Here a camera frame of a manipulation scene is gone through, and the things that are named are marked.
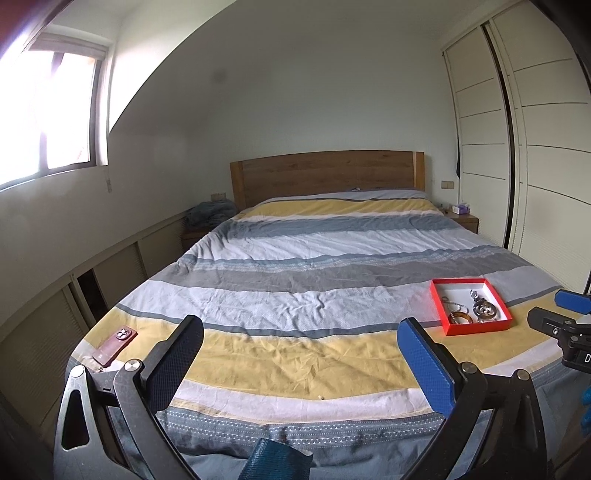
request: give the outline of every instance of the bracelet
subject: bracelet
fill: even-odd
[[[451,323],[451,324],[460,325],[459,323],[456,322],[456,317],[467,320],[468,323],[474,323],[474,319],[472,317],[470,317],[470,315],[468,315],[467,313],[461,312],[459,310],[456,310],[455,312],[451,312],[449,314],[449,316],[447,317],[447,319],[449,320],[449,323]]]

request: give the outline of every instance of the bed sheet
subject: bed sheet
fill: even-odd
[[[440,277],[487,278],[512,327],[445,337],[429,293]],[[199,474],[236,478],[239,460],[267,437],[312,451],[312,478],[396,478],[441,422],[397,348],[398,323],[414,316],[459,361],[501,375],[531,372],[552,454],[588,383],[559,364],[554,340],[527,326],[534,306],[570,314],[554,305],[558,288],[445,218],[423,192],[284,197],[224,222],[134,290],[86,335],[70,365],[99,369],[95,347],[128,325],[139,335],[109,367],[118,369],[145,357],[185,315],[198,315],[202,350],[158,415]],[[218,463],[225,476],[211,476]]]

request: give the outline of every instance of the wall cabinet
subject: wall cabinet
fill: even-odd
[[[460,199],[480,217],[480,234],[566,288],[587,290],[591,94],[570,43],[524,1],[444,55],[460,139]]]

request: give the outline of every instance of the jewelry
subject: jewelry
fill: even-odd
[[[491,302],[478,295],[478,292],[475,290],[470,291],[470,296],[474,299],[474,308],[472,311],[478,317],[478,323],[492,320],[496,317],[497,310]]]
[[[472,317],[470,317],[470,315],[468,315],[467,313],[464,313],[464,312],[460,312],[460,311],[451,312],[449,314],[449,316],[447,317],[449,323],[452,323],[454,325],[459,325],[459,323],[456,321],[456,318],[462,318],[464,320],[467,320],[468,323],[474,323],[474,319]]]
[[[462,312],[462,313],[468,313],[470,311],[470,309],[468,309],[468,307],[466,307],[465,305],[462,305],[461,303],[455,302],[455,301],[450,301],[449,298],[447,297],[441,297],[441,303],[448,305],[447,309],[450,312]],[[449,305],[455,305],[456,309],[450,308]]]

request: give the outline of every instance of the blue glove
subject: blue glove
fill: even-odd
[[[591,405],[591,387],[583,392],[581,402],[585,406]],[[587,410],[581,419],[581,429],[583,430],[583,435],[588,435],[591,433],[591,408]]]

